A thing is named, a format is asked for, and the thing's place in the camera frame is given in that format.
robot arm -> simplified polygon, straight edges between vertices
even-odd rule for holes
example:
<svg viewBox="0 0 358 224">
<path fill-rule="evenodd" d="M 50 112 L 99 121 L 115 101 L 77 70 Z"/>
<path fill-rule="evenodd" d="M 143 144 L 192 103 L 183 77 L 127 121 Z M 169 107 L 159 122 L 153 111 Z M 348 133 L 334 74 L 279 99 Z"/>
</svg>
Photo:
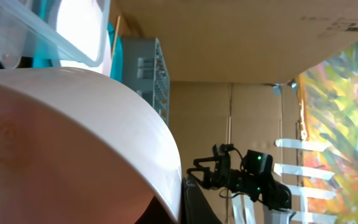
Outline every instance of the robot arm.
<svg viewBox="0 0 358 224">
<path fill-rule="evenodd" d="M 231 151 L 237 151 L 241 157 L 239 170 L 231 169 Z M 203 162 L 215 162 L 214 170 L 203 167 Z M 291 191 L 274 180 L 272 165 L 271 155 L 248 150 L 243 158 L 233 144 L 222 144 L 219 147 L 213 146 L 213 157 L 195 159 L 195 168 L 188 169 L 187 173 L 204 189 L 217 190 L 224 187 L 236 193 L 235 196 L 246 194 L 253 202 L 263 203 L 266 206 L 265 223 L 289 223 L 295 214 L 291 211 Z M 193 175 L 194 172 L 202 172 L 202 180 Z"/>
</svg>

white tape strip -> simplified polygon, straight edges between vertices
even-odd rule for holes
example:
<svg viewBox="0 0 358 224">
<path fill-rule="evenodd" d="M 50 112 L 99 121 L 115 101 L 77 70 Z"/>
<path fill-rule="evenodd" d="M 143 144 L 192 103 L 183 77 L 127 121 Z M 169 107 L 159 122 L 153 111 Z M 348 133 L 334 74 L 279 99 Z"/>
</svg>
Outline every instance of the white tape strip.
<svg viewBox="0 0 358 224">
<path fill-rule="evenodd" d="M 324 180 L 329 180 L 333 177 L 335 173 L 315 169 L 311 167 L 303 167 L 303 166 L 293 166 L 287 164 L 274 164 L 273 172 L 277 175 L 281 176 L 281 174 L 292 174 L 292 175 L 302 175 L 305 177 L 316 177 Z"/>
<path fill-rule="evenodd" d="M 296 139 L 278 139 L 275 141 L 275 145 L 277 147 L 289 147 L 294 149 L 323 152 L 326 148 L 331 146 L 331 143 L 309 142 Z"/>
<path fill-rule="evenodd" d="M 303 223 L 326 223 L 333 224 L 336 221 L 335 215 L 324 215 L 311 212 L 296 212 L 295 216 L 292 218 L 293 221 L 303 222 Z"/>
<path fill-rule="evenodd" d="M 332 192 L 329 190 L 314 189 L 311 187 L 298 187 L 298 186 L 287 185 L 287 184 L 286 186 L 291 190 L 291 193 L 293 195 L 326 199 L 326 200 L 330 200 L 336 196 L 336 192 Z"/>
<path fill-rule="evenodd" d="M 244 207 L 246 208 L 247 224 L 256 224 L 254 203 L 248 195 L 244 195 Z"/>
<path fill-rule="evenodd" d="M 234 213 L 234 221 L 236 224 L 245 224 L 246 221 L 244 220 L 244 213 L 242 212 L 242 202 L 241 202 L 242 195 L 239 195 L 232 199 L 233 202 L 233 213 Z"/>
</svg>

gray crate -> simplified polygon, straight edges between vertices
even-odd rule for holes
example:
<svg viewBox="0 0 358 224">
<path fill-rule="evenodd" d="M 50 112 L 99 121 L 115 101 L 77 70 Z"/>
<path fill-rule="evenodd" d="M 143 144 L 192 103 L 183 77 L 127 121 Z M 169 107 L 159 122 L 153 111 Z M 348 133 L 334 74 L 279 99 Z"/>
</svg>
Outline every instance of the gray crate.
<svg viewBox="0 0 358 224">
<path fill-rule="evenodd" d="M 157 38 L 121 38 L 122 82 L 147 101 L 168 125 L 170 82 Z"/>
</svg>

clear plastic container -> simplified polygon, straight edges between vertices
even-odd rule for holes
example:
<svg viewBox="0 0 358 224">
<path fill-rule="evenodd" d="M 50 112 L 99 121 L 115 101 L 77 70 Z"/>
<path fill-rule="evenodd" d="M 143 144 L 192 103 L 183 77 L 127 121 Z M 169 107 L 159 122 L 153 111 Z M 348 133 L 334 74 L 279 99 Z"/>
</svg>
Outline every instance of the clear plastic container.
<svg viewBox="0 0 358 224">
<path fill-rule="evenodd" d="M 110 0 L 0 0 L 0 61 L 6 68 L 22 56 L 97 67 L 109 9 Z"/>
</svg>

cardboard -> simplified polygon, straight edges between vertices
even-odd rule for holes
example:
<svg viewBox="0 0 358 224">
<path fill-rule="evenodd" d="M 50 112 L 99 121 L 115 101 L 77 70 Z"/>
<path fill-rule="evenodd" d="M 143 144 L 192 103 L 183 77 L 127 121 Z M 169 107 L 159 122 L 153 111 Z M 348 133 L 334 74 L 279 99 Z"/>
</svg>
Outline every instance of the cardboard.
<svg viewBox="0 0 358 224">
<path fill-rule="evenodd" d="M 117 0 L 173 81 L 285 83 L 358 40 L 355 0 Z"/>
<path fill-rule="evenodd" d="M 170 129 L 180 153 L 182 174 L 193 167 L 193 160 L 211 156 L 213 144 L 228 139 L 244 156 L 248 149 L 273 156 L 273 162 L 298 165 L 297 149 L 282 149 L 276 139 L 297 138 L 299 108 L 296 93 L 281 86 L 279 95 L 269 85 L 239 83 L 173 82 L 171 85 Z M 231 121 L 228 130 L 227 121 Z M 240 159 L 231 156 L 232 169 L 239 169 Z M 285 184 L 298 185 L 295 175 L 278 176 Z M 219 190 L 203 191 L 218 218 L 234 223 L 232 203 L 219 198 Z M 299 198 L 293 196 L 293 209 L 300 210 Z M 262 204 L 254 203 L 256 223 L 264 223 Z"/>
</svg>

